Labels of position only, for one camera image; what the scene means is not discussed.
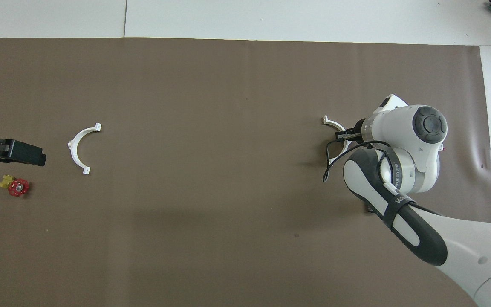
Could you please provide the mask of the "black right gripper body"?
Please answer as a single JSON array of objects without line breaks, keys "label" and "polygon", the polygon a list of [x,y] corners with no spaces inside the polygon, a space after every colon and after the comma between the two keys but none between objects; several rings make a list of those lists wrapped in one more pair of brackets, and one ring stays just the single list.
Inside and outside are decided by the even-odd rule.
[{"label": "black right gripper body", "polygon": [[365,120],[366,119],[360,119],[356,122],[355,126],[353,126],[353,134],[355,135],[353,140],[357,143],[363,142],[362,126]]}]

